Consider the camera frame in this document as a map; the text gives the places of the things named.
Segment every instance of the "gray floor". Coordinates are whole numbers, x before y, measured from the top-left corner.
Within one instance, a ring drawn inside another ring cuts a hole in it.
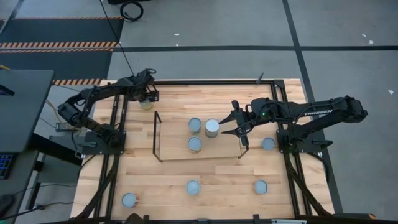
[[[3,6],[7,8],[16,2],[0,0],[0,18],[7,17],[13,7],[3,10]],[[282,0],[202,2],[143,2],[142,20],[125,23],[123,27],[123,46],[293,44]],[[289,4],[302,46],[398,45],[398,1],[289,0]],[[119,16],[116,6],[105,5],[109,16]],[[103,17],[103,13],[95,0],[25,0],[17,14],[17,17],[98,16]],[[326,138],[334,141],[330,155],[344,212],[373,213],[378,218],[398,220],[395,211],[398,207],[395,190],[398,52],[304,52],[303,55],[316,100],[349,95],[361,100],[369,111],[360,124],[339,124],[325,130]],[[129,52],[127,58],[134,71],[156,69],[158,79],[256,78],[261,72],[264,78],[301,78],[294,52]],[[123,55],[113,53],[108,77],[126,75],[129,73]],[[57,105],[71,94],[53,87],[50,100]],[[48,107],[42,117],[52,124],[56,122]],[[48,136],[53,129],[40,122],[37,132]],[[61,187],[42,189],[39,202],[73,201],[72,191]],[[65,220],[70,206],[29,214],[17,222],[54,221],[55,212],[63,214],[59,220]]]

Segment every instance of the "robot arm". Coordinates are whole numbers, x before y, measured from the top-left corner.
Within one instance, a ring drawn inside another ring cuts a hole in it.
[[[361,122],[368,115],[368,112],[363,110],[361,102],[349,96],[304,104],[257,98],[252,100],[250,105],[246,105],[246,111],[239,107],[236,100],[232,101],[232,105],[234,110],[227,118],[220,121],[220,124],[236,120],[238,127],[235,130],[222,133],[240,137],[243,146],[249,144],[247,133],[252,131],[255,126],[270,122],[291,124],[288,127],[289,134],[287,136],[288,142],[294,142],[340,122]],[[303,125],[297,124],[301,117],[321,114],[325,115]]]
[[[118,132],[111,125],[99,124],[88,117],[92,106],[98,100],[116,95],[124,95],[129,101],[158,101],[159,92],[155,86],[153,85],[154,90],[148,87],[149,83],[154,81],[152,74],[155,72],[153,69],[145,69],[137,76],[124,77],[113,84],[82,90],[61,104],[58,107],[58,114],[70,125],[90,129],[101,136],[107,145],[117,146],[119,144]],[[80,101],[83,101],[83,110],[76,106]]]

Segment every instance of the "yellow and black hazard tape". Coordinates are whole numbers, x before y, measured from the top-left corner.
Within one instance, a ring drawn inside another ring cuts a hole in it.
[[[53,52],[91,52],[91,51],[109,51],[113,49],[43,49],[43,50],[0,50],[1,53],[53,53]]]
[[[108,17],[109,19],[124,19],[121,16]],[[19,17],[14,19],[106,19],[106,17]]]
[[[99,85],[102,78],[84,78],[71,80],[53,80],[53,85]]]
[[[116,47],[117,42],[10,42],[0,43],[0,49]]]

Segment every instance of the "bracket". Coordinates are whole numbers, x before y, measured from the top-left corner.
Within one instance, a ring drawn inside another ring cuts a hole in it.
[[[108,146],[103,138],[95,132],[88,131],[85,142],[81,144],[81,153],[85,155],[121,155],[126,143],[126,132],[119,132],[120,144],[116,147]]]
[[[297,145],[292,145],[287,140],[288,131],[287,130],[277,130],[276,136],[278,138],[278,145],[280,152],[283,153],[293,153],[293,152],[312,152],[318,153],[322,149],[333,144],[333,141],[320,140],[323,138],[323,132],[317,131],[308,135],[307,138],[301,139],[296,142]]]

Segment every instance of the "cylindrical container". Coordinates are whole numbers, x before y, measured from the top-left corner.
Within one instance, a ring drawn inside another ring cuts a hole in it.
[[[272,138],[264,138],[261,142],[263,150],[271,151],[275,146],[275,141]]]
[[[189,195],[197,195],[200,191],[200,184],[195,180],[188,181],[186,189]]]
[[[265,194],[268,191],[268,184],[263,180],[258,180],[254,184],[254,190],[257,194]]]
[[[206,121],[206,136],[209,138],[217,137],[219,128],[220,125],[218,124],[218,121],[216,119],[209,119],[208,121]]]
[[[188,122],[189,131],[192,134],[199,134],[201,128],[201,121],[199,118],[191,118]]]
[[[154,105],[149,101],[149,99],[145,99],[144,101],[140,101],[139,104],[141,105],[141,108],[144,110],[149,110],[151,109]]]
[[[201,149],[201,140],[198,137],[191,137],[188,140],[188,148],[192,153],[198,153]]]
[[[126,208],[132,208],[138,204],[138,195],[134,193],[127,193],[123,195],[122,204]]]

